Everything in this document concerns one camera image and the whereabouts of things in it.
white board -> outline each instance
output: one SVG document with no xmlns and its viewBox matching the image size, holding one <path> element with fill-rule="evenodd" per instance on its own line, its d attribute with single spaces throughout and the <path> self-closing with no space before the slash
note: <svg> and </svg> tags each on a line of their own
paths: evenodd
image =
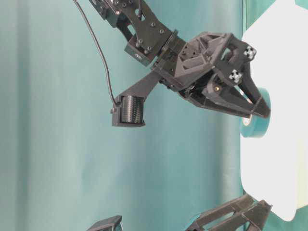
<svg viewBox="0 0 308 231">
<path fill-rule="evenodd" d="M 308 205 L 308 10 L 276 0 L 243 41 L 257 50 L 251 75 L 271 99 L 265 136 L 241 137 L 243 187 L 291 221 Z"/>
</svg>

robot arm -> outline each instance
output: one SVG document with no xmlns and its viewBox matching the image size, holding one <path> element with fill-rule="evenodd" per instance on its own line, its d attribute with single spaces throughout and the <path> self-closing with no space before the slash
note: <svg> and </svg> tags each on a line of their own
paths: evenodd
<svg viewBox="0 0 308 231">
<path fill-rule="evenodd" d="M 185 42 L 177 31 L 159 22 L 143 0 L 89 1 L 122 32 L 128 41 L 125 51 L 134 59 L 148 66 L 157 57 L 152 72 L 116 98 L 113 126 L 144 126 L 143 105 L 158 82 L 197 107 L 240 117 L 269 116 L 270 109 L 250 76 L 256 50 L 233 34 L 204 32 Z"/>
</svg>

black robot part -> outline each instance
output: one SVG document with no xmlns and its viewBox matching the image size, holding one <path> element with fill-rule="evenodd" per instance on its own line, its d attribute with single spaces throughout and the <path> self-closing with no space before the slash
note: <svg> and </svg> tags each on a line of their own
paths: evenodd
<svg viewBox="0 0 308 231">
<path fill-rule="evenodd" d="M 186 231 L 204 231 L 204 226 L 213 221 L 232 215 L 212 227 L 208 231 L 236 231 L 239 227 L 249 223 L 247 231 L 261 231 L 267 221 L 271 206 L 265 201 L 255 202 L 254 199 L 245 194 L 244 196 L 229 201 L 217 208 L 208 210 L 200 215 Z"/>
<path fill-rule="evenodd" d="M 158 82 L 200 108 L 247 118 L 270 115 L 250 74 L 257 51 L 232 33 L 204 32 L 185 42 L 158 21 L 144 0 L 90 2 L 122 32 L 125 51 L 134 59 L 147 66 L 157 57 L 152 72 L 116 98 L 113 126 L 144 126 L 143 104 Z"/>
</svg>

tape roll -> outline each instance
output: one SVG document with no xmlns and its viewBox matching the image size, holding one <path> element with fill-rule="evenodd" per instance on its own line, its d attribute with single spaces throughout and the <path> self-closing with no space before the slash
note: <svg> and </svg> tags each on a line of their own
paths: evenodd
<svg viewBox="0 0 308 231">
<path fill-rule="evenodd" d="M 259 88 L 265 102 L 271 108 L 270 96 L 266 89 Z M 270 116 L 266 119 L 252 115 L 249 119 L 243 118 L 240 121 L 240 131 L 245 138 L 261 138 L 265 135 L 270 124 Z"/>
</svg>

black cable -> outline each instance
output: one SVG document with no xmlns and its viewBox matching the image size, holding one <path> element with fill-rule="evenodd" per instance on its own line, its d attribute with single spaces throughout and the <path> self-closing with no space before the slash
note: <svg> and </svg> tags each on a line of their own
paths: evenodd
<svg viewBox="0 0 308 231">
<path fill-rule="evenodd" d="M 120 103 L 117 103 L 117 102 L 116 102 L 116 100 L 115 100 L 115 98 L 114 98 L 114 95 L 113 95 L 113 93 L 112 93 L 112 88 L 111 88 L 111 83 L 110 83 L 110 74 L 109 74 L 109 69 L 108 69 L 108 65 L 107 65 L 107 61 L 106 61 L 106 59 L 105 59 L 105 56 L 104 56 L 104 54 L 103 54 L 103 52 L 102 52 L 102 49 L 101 49 L 101 47 L 100 47 L 100 45 L 99 45 L 99 43 L 98 43 L 98 40 L 96 39 L 96 36 L 95 36 L 95 34 L 94 34 L 93 30 L 92 30 L 92 27 L 91 27 L 91 25 L 90 25 L 90 23 L 89 23 L 89 21 L 88 21 L 86 15 L 85 15 L 85 13 L 83 12 L 81 6 L 80 6 L 79 3 L 77 2 L 77 0 L 73 0 L 73 1 L 74 1 L 74 3 L 76 4 L 76 6 L 78 7 L 78 9 L 79 9 L 79 11 L 80 11 L 80 13 L 81 13 L 83 19 L 85 20 L 85 23 L 86 23 L 86 25 L 87 25 L 87 27 L 88 27 L 88 29 L 89 29 L 91 35 L 92 35 L 92 38 L 93 38 L 94 43 L 95 43 L 95 45 L 96 45 L 96 47 L 97 47 L 97 49 L 98 49 L 98 52 L 100 53 L 102 62 L 103 62 L 104 67 L 105 67 L 107 85 L 108 85 L 108 90 L 109 90 L 109 96 L 110 96 L 111 101 L 117 106 L 117 105 L 119 105 Z"/>
<path fill-rule="evenodd" d="M 142 19 L 142 0 L 139 0 L 138 17 L 140 18 L 140 20 Z"/>
</svg>

